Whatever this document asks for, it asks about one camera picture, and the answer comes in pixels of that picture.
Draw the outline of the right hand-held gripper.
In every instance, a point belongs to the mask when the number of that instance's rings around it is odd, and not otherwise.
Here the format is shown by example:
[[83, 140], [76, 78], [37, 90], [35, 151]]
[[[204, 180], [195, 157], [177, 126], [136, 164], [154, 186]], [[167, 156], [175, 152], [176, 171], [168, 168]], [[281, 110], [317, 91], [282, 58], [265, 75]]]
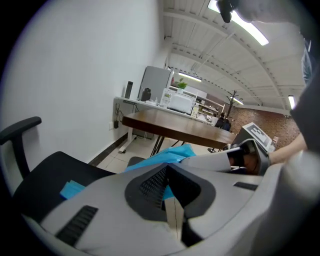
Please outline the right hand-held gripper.
[[[271, 138], [260, 127], [251, 122], [240, 129], [240, 132], [231, 144], [231, 148], [240, 147], [245, 153], [257, 156], [257, 174], [263, 176], [270, 165], [268, 149], [271, 142]], [[191, 156], [183, 159], [180, 163], [193, 168], [226, 173], [231, 170], [228, 157], [228, 153], [230, 152], [230, 150], [225, 150]]]

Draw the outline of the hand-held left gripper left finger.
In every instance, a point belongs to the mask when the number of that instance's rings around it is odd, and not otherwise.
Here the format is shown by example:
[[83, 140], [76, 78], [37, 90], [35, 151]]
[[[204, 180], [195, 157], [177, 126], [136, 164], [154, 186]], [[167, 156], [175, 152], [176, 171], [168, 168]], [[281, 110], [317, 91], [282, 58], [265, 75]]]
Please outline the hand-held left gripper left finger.
[[166, 256], [187, 247], [177, 239], [166, 221], [146, 220], [128, 205], [128, 183], [160, 164], [100, 178], [83, 191], [55, 207], [40, 223], [56, 236], [83, 207], [98, 211], [67, 255], [93, 256]]

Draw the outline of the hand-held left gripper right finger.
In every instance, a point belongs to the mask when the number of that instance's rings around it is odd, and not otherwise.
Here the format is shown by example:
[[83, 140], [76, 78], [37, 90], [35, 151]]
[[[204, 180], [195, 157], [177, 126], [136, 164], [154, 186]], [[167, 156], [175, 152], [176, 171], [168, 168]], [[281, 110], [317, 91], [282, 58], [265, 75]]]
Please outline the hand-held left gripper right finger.
[[249, 201], [261, 176], [169, 164], [166, 178], [183, 209], [181, 242], [191, 247], [217, 232]]

